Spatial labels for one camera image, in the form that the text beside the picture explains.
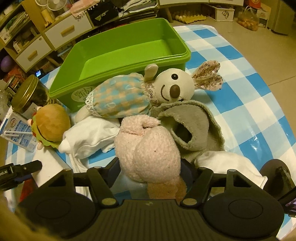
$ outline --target brown nose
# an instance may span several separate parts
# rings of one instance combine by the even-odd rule
[[[174,99],[178,98],[180,95],[180,87],[178,85],[172,85],[170,88],[170,96]]]

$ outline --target refrigerator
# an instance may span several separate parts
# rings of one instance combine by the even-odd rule
[[[267,27],[279,34],[288,35],[292,29],[294,11],[282,0],[261,0],[271,7]]]

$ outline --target white fan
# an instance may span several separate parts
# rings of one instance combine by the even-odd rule
[[[47,0],[35,0],[36,4],[43,7],[47,5]]]
[[[47,0],[47,6],[52,11],[62,9],[67,4],[67,0]]]

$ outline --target black eye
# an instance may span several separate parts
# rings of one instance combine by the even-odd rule
[[[178,79],[178,75],[177,74],[172,74],[171,77],[172,77],[173,80],[177,80]]]

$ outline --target green plastic bin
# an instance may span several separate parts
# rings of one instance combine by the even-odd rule
[[[119,74],[144,74],[148,64],[158,73],[185,70],[191,51],[163,18],[140,21],[99,33],[75,44],[55,77],[49,95],[72,112],[101,82]]]

